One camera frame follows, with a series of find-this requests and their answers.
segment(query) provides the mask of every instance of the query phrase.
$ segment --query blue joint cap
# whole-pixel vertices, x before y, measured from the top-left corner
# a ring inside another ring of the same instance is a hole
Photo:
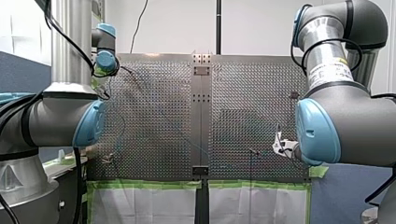
[[[32,95],[30,92],[2,92],[0,93],[0,105],[8,104],[11,101],[19,99],[26,95]]]
[[[101,50],[96,55],[96,65],[105,72],[111,72],[116,68],[116,59],[110,51]]]
[[[114,28],[114,26],[112,26],[110,24],[99,23],[99,24],[97,24],[96,29],[104,31],[104,32],[114,36],[114,38],[116,38],[116,28]]]
[[[85,111],[73,137],[73,147],[87,147],[95,144],[105,126],[105,105],[94,101]]]
[[[303,99],[296,108],[297,136],[303,160],[311,165],[337,163],[341,144],[330,116],[313,99]]]

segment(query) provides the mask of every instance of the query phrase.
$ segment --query white wall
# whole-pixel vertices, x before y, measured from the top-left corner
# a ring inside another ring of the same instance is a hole
[[[92,13],[92,28],[99,21]],[[35,0],[0,0],[0,51],[51,64],[50,29]]]
[[[292,23],[306,3],[343,0],[223,0],[222,54],[290,55]],[[374,0],[389,21],[389,42],[381,50],[373,93],[396,91],[396,0]],[[145,0],[107,0],[106,22],[117,28],[117,51],[131,47]],[[216,0],[149,0],[134,42],[134,53],[216,52]]]

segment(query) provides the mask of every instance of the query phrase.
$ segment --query gray robot arm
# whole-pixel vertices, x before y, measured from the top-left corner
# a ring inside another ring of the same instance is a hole
[[[99,24],[92,31],[91,5],[91,0],[52,1],[52,16],[86,55],[97,47],[96,68],[113,74],[115,29]],[[48,181],[38,148],[92,145],[104,124],[105,107],[91,88],[90,66],[55,29],[51,73],[51,84],[36,97],[0,94],[0,195],[20,223],[58,222],[58,184]],[[2,206],[0,220],[11,223]]]
[[[302,51],[330,38],[356,42],[363,51],[354,71],[356,51],[348,60],[341,41],[328,41],[306,54],[309,92],[296,108],[300,151],[312,165],[321,162],[392,166],[396,132],[394,99],[372,99],[368,85],[375,68],[373,52],[384,47],[388,25],[383,12],[366,0],[306,7],[296,19],[293,45]]]

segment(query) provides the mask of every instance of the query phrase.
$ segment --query perforated metal panel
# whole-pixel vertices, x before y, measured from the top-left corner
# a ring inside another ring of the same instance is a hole
[[[133,72],[121,69],[110,81],[89,179],[191,179],[191,56],[121,55],[120,61]]]
[[[277,123],[282,138],[295,139],[297,100],[290,93],[305,93],[304,75],[289,57],[211,56],[210,75],[201,78],[192,55],[120,61],[132,74],[121,69],[110,81],[89,179],[190,180],[191,167],[206,163],[198,147],[209,150],[211,179],[308,177],[272,150]],[[252,156],[251,149],[262,154]]]
[[[277,123],[282,139],[296,139],[290,93],[306,91],[301,70],[288,57],[213,56],[212,67],[210,178],[307,178],[272,150]]]

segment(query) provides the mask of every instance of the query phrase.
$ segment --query white cloth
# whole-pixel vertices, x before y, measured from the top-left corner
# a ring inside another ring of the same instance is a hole
[[[193,224],[196,189],[97,189],[91,224]]]
[[[210,223],[305,224],[307,193],[292,189],[250,191],[249,187],[210,189]]]

